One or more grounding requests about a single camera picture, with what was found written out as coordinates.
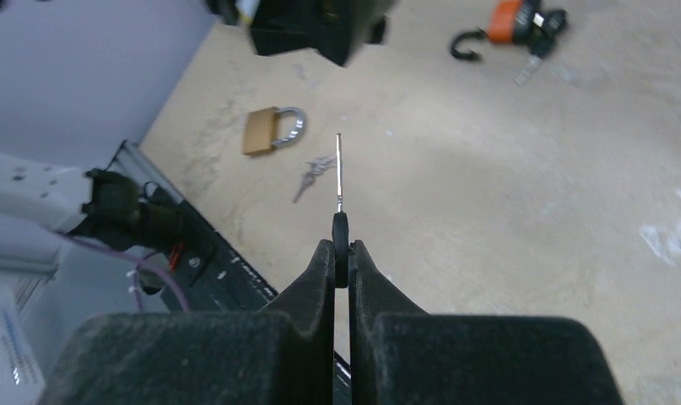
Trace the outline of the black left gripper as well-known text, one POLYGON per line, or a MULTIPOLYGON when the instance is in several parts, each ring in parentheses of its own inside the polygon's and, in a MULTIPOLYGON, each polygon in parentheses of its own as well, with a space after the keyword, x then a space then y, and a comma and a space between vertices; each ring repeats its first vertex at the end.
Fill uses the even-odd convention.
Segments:
POLYGON ((254 51, 270 57, 313 49, 344 67, 366 44, 380 45, 396 3, 384 0, 207 1, 225 25, 245 23, 254 51))

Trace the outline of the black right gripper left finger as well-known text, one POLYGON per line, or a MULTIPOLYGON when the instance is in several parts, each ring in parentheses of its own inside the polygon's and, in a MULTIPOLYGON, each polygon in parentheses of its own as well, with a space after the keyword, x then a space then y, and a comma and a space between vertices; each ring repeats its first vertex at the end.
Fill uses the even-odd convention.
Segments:
POLYGON ((329 404, 335 252, 255 311, 107 314, 83 323, 43 404, 329 404))

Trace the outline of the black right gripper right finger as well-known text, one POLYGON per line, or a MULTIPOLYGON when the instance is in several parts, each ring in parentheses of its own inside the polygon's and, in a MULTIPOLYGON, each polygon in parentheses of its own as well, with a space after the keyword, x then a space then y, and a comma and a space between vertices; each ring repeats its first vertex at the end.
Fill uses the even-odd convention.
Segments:
POLYGON ((556 316, 430 314, 377 268, 349 256, 356 404, 620 404, 601 346, 556 316))

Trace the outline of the brass padlock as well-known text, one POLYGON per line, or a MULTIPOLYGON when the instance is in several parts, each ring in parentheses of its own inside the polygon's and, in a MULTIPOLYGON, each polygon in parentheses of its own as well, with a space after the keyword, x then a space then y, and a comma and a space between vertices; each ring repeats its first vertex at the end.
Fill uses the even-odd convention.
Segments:
POLYGON ((246 117, 242 137, 242 153, 246 156, 269 154, 298 141, 305 130, 306 114, 298 107, 268 107, 250 112, 246 117), (279 136, 282 116, 292 116, 294 125, 279 136))

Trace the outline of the small silver keys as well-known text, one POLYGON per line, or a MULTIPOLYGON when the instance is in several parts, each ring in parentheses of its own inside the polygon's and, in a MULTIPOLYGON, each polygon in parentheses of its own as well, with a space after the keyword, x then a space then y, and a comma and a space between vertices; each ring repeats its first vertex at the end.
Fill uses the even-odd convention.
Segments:
POLYGON ((307 162, 309 168, 301 177, 300 187, 295 194, 293 203, 297 203, 300 200, 304 191, 315 182, 318 176, 334 167, 335 162, 336 157, 333 155, 315 158, 314 160, 307 162))

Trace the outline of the single black-headed key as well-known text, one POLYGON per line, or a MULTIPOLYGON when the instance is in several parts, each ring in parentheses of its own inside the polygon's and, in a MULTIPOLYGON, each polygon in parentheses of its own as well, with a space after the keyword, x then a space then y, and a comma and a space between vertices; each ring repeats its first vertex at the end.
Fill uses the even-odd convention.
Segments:
POLYGON ((336 136, 336 171, 337 212, 332 219, 332 242, 335 250, 336 287, 344 289, 349 285, 349 222, 343 211, 343 154, 340 132, 336 136))

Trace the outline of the orange padlock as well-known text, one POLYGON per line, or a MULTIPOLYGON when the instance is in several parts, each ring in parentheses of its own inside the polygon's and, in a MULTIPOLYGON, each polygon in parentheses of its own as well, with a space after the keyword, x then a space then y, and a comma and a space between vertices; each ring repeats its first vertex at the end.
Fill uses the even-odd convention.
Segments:
POLYGON ((449 45, 450 55, 460 61, 477 62, 481 55, 472 50, 460 51, 462 41, 489 41, 493 44, 524 45, 537 27, 535 17, 542 2, 539 0, 499 1, 489 25, 484 29, 466 30, 457 34, 449 45))

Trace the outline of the black-headed keys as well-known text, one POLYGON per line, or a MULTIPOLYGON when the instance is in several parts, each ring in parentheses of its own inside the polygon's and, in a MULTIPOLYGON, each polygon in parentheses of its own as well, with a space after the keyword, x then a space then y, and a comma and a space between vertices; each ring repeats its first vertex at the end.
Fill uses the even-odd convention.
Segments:
POLYGON ((516 77, 516 84, 524 86, 541 67, 543 61, 554 50, 557 38, 568 26, 568 12, 563 8, 552 8, 533 15, 532 31, 527 43, 529 58, 527 65, 516 77))

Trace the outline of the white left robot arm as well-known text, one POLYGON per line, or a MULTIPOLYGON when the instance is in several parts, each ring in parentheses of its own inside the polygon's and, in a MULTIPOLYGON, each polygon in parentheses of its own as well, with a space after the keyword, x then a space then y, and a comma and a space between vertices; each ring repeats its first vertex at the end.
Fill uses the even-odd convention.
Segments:
MULTIPOLYGON (((365 44, 381 44, 393 1, 261 1, 248 26, 254 51, 270 57, 313 49, 344 67, 365 44)), ((0 153, 0 213, 113 251, 172 253, 190 229, 176 202, 142 194, 114 171, 49 165, 0 153)))

